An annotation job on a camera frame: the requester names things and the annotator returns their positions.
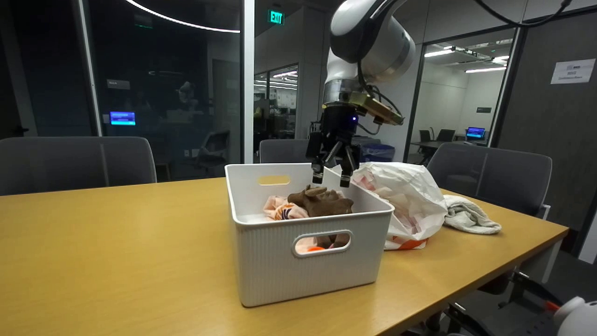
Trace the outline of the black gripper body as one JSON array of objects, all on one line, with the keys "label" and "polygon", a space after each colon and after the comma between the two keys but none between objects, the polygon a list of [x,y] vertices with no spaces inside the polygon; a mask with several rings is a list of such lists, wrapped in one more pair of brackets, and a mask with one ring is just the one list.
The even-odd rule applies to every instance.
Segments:
[{"label": "black gripper body", "polygon": [[348,105],[330,105],[311,126],[306,157],[326,165],[360,163],[360,148],[352,144],[358,114]]}]

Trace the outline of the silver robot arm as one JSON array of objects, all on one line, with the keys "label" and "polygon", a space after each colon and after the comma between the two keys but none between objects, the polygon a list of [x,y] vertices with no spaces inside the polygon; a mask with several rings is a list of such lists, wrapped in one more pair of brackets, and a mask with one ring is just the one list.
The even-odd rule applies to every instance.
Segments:
[{"label": "silver robot arm", "polygon": [[350,184],[361,150],[352,142],[360,118],[376,126],[401,126],[403,114],[378,90],[382,81],[401,77],[416,58],[416,44],[393,17],[406,0],[343,0],[330,21],[322,111],[307,139],[306,159],[313,184],[339,167],[339,185]]}]

